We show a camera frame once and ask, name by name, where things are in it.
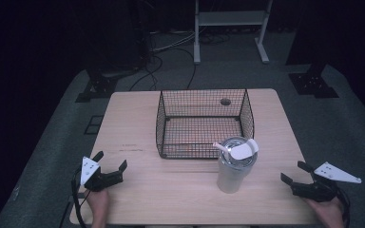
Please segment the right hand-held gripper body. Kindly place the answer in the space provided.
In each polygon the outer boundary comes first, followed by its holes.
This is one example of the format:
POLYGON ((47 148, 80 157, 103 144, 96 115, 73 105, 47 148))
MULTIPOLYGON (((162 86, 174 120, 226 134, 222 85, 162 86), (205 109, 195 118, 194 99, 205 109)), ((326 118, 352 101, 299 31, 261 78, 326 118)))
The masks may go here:
POLYGON ((342 169, 325 162, 315 168, 312 177, 312 183, 294 182, 291 186, 292 194, 316 202, 330 201, 333 198, 342 199, 344 194, 338 187, 337 182, 349 182, 361 184, 362 179, 349 174, 342 169))

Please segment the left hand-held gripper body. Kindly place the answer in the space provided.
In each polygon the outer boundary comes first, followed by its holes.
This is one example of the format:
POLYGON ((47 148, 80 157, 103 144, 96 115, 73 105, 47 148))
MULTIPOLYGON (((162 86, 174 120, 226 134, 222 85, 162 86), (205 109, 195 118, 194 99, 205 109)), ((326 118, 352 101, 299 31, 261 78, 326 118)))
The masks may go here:
POLYGON ((99 192, 123 181, 123 173, 119 174, 118 170, 111 173, 102 173, 98 162, 93 161, 91 158, 83 157, 80 183, 85 189, 99 192))

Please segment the white tumbler with straw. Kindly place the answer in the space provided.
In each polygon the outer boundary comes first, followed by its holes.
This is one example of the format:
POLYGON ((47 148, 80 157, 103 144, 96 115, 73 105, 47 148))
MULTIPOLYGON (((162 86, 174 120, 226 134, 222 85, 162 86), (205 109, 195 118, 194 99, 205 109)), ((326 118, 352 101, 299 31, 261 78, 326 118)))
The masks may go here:
POLYGON ((234 194, 255 165, 259 146, 254 139, 243 137, 214 142, 213 146, 219 150, 217 185, 222 192, 234 194))

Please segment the black wire basket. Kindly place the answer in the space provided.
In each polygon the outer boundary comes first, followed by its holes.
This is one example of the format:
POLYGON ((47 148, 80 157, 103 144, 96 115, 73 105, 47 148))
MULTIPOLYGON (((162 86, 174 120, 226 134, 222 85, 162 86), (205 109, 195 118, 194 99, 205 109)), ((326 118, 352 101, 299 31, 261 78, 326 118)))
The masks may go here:
POLYGON ((166 90, 160 94, 156 145, 163 159, 215 159, 234 137, 252 139, 254 118, 245 89, 166 90))

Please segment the person's left hand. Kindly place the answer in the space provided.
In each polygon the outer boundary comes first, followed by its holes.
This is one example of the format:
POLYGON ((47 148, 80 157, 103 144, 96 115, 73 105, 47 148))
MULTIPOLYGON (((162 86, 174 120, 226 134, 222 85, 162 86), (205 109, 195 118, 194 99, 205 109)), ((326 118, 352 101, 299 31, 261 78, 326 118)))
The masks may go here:
POLYGON ((104 189, 99 192, 86 190, 84 195, 93 216, 91 228, 106 228, 110 204, 108 190, 104 189))

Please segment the person's right hand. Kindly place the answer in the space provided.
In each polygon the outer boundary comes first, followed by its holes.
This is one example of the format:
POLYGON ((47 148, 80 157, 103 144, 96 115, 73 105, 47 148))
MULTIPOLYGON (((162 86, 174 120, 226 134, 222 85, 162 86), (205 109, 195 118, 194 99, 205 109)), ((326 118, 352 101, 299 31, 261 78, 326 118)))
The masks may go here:
POLYGON ((316 202, 312 199, 304 199, 304 201, 312 208, 325 228, 345 228, 342 218, 343 206, 338 198, 324 202, 316 202))

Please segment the black stand base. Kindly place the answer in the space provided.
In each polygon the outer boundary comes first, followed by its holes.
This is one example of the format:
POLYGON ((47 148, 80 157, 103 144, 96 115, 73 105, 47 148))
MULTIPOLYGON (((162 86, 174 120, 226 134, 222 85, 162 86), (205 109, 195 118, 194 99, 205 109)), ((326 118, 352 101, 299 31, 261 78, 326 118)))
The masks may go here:
POLYGON ((77 96, 76 103, 88 103, 92 99, 109 98, 115 90, 117 80, 105 77, 100 71, 88 70, 85 89, 77 96))
POLYGON ((324 63, 313 63, 306 72, 290 73, 289 78, 299 95, 314 95, 318 99, 337 98, 336 91, 322 78, 324 63))

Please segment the white metal desk frame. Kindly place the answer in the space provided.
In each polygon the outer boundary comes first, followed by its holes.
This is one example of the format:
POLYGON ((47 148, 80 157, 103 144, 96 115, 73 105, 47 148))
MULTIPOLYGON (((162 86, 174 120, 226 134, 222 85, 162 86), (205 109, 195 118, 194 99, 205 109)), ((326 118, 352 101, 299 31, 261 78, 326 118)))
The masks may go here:
POLYGON ((201 62, 200 28, 227 26, 260 26, 259 36, 255 38, 259 57, 264 64, 270 62, 263 45, 274 0, 268 0, 264 10, 253 11, 200 11, 199 0, 195 1, 193 62, 201 62))

